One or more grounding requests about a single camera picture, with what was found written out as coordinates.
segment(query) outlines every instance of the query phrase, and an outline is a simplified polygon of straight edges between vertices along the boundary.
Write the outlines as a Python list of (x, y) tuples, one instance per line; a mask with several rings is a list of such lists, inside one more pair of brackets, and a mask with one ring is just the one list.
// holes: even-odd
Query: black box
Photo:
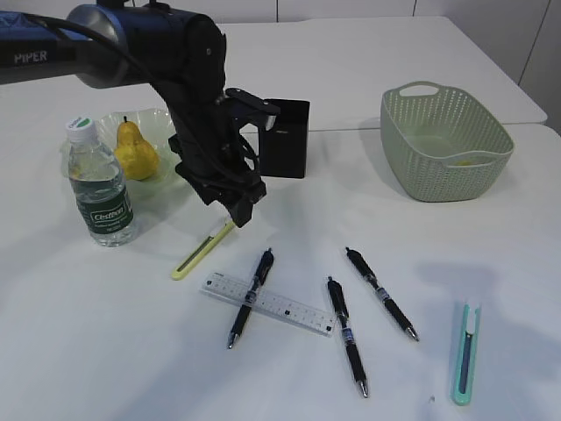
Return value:
[(309, 102), (266, 99), (280, 108), (273, 128), (259, 129), (261, 175), (304, 178), (308, 150)]

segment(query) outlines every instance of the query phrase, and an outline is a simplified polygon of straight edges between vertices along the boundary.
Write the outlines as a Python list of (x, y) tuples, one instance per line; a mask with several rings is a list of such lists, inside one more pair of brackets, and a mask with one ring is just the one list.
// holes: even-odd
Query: black pen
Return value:
[(234, 325), (231, 327), (230, 335), (228, 336), (228, 349), (231, 349), (241, 336), (242, 331), (244, 330), (245, 322), (247, 321), (249, 314), (252, 312), (253, 303), (257, 300), (259, 290), (265, 283), (266, 276), (269, 273), (273, 262), (274, 257), (271, 253), (271, 249), (269, 248), (261, 257), (261, 261), (259, 262), (255, 275), (252, 279), (252, 286), (247, 290), (244, 303), (239, 309)]
[(400, 328), (408, 334), (408, 336), (417, 342), (419, 341), (419, 335), (415, 332), (413, 325), (409, 320), (405, 317), (405, 315), (401, 312), (400, 308), (397, 306), (395, 301), (392, 297), (387, 293), (385, 289), (383, 289), (378, 284), (378, 279), (376, 279), (376, 275), (374, 272), (368, 267), (365, 260), (362, 258), (362, 255), (357, 252), (356, 250), (351, 250), (349, 247), (346, 247), (347, 250), (347, 257), (352, 262), (354, 267), (360, 272), (363, 279), (370, 283), (374, 290), (376, 291), (376, 296), (382, 301), (384, 307), (389, 312), (389, 314), (394, 318), (394, 320), (398, 323)]
[(333, 310), (337, 314), (337, 319), (341, 324), (341, 334), (343, 335), (344, 349), (351, 363), (352, 375), (354, 381), (358, 384), (362, 396), (368, 397), (368, 385), (366, 383), (366, 373), (360, 361), (359, 350), (352, 335), (351, 326), (349, 325), (349, 311), (344, 303), (343, 289), (337, 281), (333, 281), (331, 276), (328, 277), (327, 289), (330, 292)]

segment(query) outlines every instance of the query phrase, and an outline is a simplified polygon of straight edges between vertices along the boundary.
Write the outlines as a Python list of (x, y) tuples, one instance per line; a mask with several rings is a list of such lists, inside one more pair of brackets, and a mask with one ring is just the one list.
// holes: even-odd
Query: bottle label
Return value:
[(376, 295), (378, 296), (378, 298), (380, 299), (380, 301), (385, 302), (387, 299), (390, 298), (389, 294), (387, 293), (387, 291), (385, 289), (383, 289), (382, 287), (376, 289)]
[(126, 188), (106, 202), (85, 203), (79, 200), (76, 202), (88, 229), (95, 234), (120, 231), (132, 221), (131, 200)]
[(345, 344), (354, 344), (354, 336), (352, 335), (352, 330), (350, 327), (341, 329), (341, 333), (343, 334), (343, 341), (345, 342)]

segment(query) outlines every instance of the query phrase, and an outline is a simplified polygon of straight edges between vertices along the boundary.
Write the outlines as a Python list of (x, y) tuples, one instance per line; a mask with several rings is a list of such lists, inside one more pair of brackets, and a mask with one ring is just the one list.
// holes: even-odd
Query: water bottle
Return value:
[(66, 131), (68, 179), (89, 234), (101, 246), (128, 243), (136, 237), (137, 226), (117, 158), (97, 137), (92, 119), (76, 118)]

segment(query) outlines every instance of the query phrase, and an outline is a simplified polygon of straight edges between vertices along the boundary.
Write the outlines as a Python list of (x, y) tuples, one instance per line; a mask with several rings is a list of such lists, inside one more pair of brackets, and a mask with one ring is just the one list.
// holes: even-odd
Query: mint green utility knife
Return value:
[(467, 405), (472, 400), (473, 375), (475, 373), (475, 354), (479, 338), (479, 315), (481, 308), (464, 306), (464, 318), (459, 338), (456, 378), (452, 400), (458, 405)]

